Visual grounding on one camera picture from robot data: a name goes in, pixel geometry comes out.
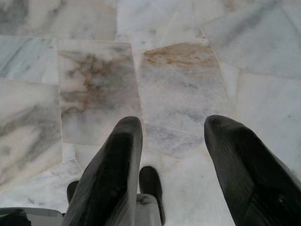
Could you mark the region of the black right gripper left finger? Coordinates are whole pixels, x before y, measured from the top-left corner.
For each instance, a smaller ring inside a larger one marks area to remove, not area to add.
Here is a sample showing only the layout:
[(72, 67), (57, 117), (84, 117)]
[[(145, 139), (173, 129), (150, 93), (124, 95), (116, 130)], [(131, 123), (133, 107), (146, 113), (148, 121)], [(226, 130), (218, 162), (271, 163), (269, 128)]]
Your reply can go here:
[(142, 147), (139, 118), (122, 118), (84, 170), (62, 225), (133, 226)]

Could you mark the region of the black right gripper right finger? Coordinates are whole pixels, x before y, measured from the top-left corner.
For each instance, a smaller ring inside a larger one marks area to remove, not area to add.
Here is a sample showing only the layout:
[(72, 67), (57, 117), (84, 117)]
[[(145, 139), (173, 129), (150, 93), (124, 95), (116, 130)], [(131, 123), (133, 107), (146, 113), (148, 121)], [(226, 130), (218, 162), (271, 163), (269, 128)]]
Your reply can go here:
[(235, 225), (300, 225), (300, 181), (251, 129), (211, 115), (204, 138)]

